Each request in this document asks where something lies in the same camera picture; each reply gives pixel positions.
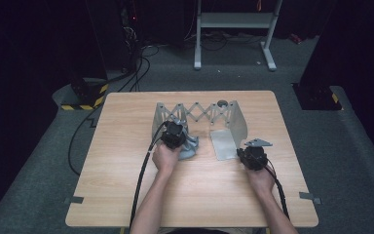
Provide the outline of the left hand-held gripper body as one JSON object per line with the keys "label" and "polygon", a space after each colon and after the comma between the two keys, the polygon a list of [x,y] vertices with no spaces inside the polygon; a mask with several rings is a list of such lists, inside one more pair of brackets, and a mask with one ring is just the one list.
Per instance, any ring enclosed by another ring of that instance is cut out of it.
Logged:
{"label": "left hand-held gripper body", "polygon": [[177,125],[174,122],[166,121],[166,129],[163,131],[161,141],[166,147],[175,149],[180,147],[186,141],[186,135],[184,134],[184,127]]}

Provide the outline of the grey tape strip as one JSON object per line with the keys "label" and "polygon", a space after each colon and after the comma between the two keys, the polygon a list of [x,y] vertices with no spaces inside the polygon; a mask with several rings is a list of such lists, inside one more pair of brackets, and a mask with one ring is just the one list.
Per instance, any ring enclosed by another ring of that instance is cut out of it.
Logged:
{"label": "grey tape strip", "polygon": [[66,197],[64,199],[64,204],[82,204],[84,201],[84,197],[77,197],[77,196],[72,196],[72,197]]}
{"label": "grey tape strip", "polygon": [[309,192],[299,192],[300,199],[310,200],[315,205],[321,205],[322,199]]}

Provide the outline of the dark equipment rack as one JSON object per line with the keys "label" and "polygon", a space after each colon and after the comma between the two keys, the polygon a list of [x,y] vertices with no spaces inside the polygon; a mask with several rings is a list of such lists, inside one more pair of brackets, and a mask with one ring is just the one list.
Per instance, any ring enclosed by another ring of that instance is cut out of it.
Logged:
{"label": "dark equipment rack", "polygon": [[137,15],[136,0],[117,0],[125,37],[125,44],[129,51],[130,64],[128,71],[136,71],[140,54],[140,29]]}

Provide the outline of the black base with yellow mark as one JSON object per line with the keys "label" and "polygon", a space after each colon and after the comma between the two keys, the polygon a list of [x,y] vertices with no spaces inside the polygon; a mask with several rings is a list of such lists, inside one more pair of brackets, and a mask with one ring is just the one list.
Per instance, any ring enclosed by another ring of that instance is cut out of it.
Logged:
{"label": "black base with yellow mark", "polygon": [[292,88],[303,110],[343,109],[338,97],[329,87],[302,86],[293,83]]}

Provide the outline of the expandable metal book stand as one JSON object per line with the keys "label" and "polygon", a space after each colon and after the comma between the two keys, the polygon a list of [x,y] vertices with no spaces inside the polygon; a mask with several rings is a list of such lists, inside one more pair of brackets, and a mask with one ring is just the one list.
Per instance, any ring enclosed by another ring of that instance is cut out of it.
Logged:
{"label": "expandable metal book stand", "polygon": [[190,107],[177,103],[172,109],[158,102],[152,124],[152,143],[161,141],[162,133],[166,129],[165,122],[170,121],[182,125],[190,136],[198,137],[200,146],[201,138],[192,133],[189,125],[204,120],[211,126],[221,124],[221,127],[209,131],[216,158],[219,161],[234,159],[242,141],[247,139],[247,124],[239,103],[236,100],[227,102],[228,105],[224,108],[218,107],[217,102],[209,106],[194,102]]}

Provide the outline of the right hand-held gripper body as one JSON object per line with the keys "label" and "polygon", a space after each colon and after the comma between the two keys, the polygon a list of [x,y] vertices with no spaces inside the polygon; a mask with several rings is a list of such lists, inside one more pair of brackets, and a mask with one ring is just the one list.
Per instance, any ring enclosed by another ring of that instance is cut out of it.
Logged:
{"label": "right hand-held gripper body", "polygon": [[243,159],[241,162],[250,170],[260,171],[264,169],[269,160],[267,154],[264,151],[264,146],[272,146],[272,144],[266,140],[255,138],[246,142]]}

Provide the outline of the person's left hand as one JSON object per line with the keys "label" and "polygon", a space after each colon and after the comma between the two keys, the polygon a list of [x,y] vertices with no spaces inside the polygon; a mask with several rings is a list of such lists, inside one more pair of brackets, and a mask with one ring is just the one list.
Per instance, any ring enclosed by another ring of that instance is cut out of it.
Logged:
{"label": "person's left hand", "polygon": [[170,176],[178,162],[180,149],[170,149],[165,144],[156,147],[153,153],[153,162],[160,174]]}

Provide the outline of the black yellow striped stand base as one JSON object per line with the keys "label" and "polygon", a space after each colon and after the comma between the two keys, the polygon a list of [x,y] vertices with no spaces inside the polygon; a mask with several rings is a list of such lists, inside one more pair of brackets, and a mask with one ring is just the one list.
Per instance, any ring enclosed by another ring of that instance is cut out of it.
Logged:
{"label": "black yellow striped stand base", "polygon": [[92,110],[99,107],[105,98],[107,81],[98,78],[82,78],[66,86],[60,102],[63,110]]}

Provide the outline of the person's right hand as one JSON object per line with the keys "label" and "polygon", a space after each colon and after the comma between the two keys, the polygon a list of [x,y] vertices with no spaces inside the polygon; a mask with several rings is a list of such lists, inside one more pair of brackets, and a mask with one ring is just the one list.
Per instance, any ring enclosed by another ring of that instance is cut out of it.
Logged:
{"label": "person's right hand", "polygon": [[272,189],[275,182],[266,169],[260,171],[246,169],[245,171],[249,179],[250,186],[257,196],[272,194]]}

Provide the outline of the grey-blue textured cloth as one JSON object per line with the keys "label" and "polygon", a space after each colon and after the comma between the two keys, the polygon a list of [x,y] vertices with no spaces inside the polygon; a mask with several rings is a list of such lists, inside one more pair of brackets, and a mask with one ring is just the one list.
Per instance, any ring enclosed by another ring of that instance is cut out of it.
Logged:
{"label": "grey-blue textured cloth", "polygon": [[197,136],[190,136],[187,130],[183,130],[181,134],[181,145],[179,160],[186,160],[192,158],[199,147],[199,138]]}

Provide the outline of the white metal stand frame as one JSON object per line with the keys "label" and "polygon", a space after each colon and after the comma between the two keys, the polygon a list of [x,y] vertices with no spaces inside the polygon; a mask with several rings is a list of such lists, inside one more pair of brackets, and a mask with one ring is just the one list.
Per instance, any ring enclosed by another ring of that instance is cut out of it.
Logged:
{"label": "white metal stand frame", "polygon": [[276,71],[277,66],[270,51],[270,45],[279,19],[282,1],[276,0],[275,9],[269,13],[203,13],[202,0],[198,0],[194,68],[196,70],[202,68],[203,28],[252,28],[267,29],[266,40],[260,42],[260,47],[268,69]]}

